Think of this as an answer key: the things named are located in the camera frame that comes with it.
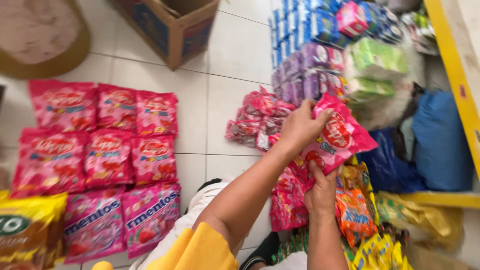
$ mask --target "hand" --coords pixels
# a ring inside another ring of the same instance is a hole
[[[298,155],[308,144],[313,142],[322,132],[325,123],[330,119],[333,109],[326,109],[312,119],[315,102],[304,100],[300,108],[293,111],[283,122],[280,140],[291,150],[293,157]]]
[[[304,195],[305,205],[310,218],[335,218],[336,202],[336,177],[338,168],[324,175],[317,163],[313,160],[309,162],[309,169],[316,179],[312,189]]]

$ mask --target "pink box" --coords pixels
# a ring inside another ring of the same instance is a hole
[[[364,9],[354,1],[343,4],[336,19],[338,30],[349,37],[358,36],[368,28]]]

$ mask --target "white tile floor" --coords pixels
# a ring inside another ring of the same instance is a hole
[[[209,42],[209,50],[175,72],[170,71],[106,0],[77,0],[89,23],[91,53],[75,70],[59,76],[65,81],[112,83],[179,97],[180,136],[176,158],[182,186],[181,210],[187,208],[205,181],[237,176],[260,157],[251,148],[227,141],[227,119],[235,117],[242,98],[262,85],[270,86],[268,0],[222,1]],[[25,81],[0,75],[7,86],[0,110],[0,167],[14,172],[17,138],[24,127],[35,126]],[[239,262],[271,230],[267,204],[239,253]],[[104,260],[116,270],[127,270],[132,260],[116,254]],[[58,270],[89,270],[96,261],[58,265]]]

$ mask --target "orange candy bag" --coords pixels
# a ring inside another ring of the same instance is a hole
[[[337,189],[336,201],[340,210],[340,230],[351,247],[354,247],[360,239],[377,232],[360,189]]]

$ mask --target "blue plastic bag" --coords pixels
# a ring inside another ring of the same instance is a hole
[[[431,190],[472,189],[473,160],[452,93],[427,93],[413,117],[415,161]]]
[[[370,131],[378,147],[369,152],[357,154],[359,162],[367,165],[374,192],[380,190],[392,193],[411,193],[427,189],[425,180],[419,175],[415,164],[396,157],[390,137],[393,128]]]

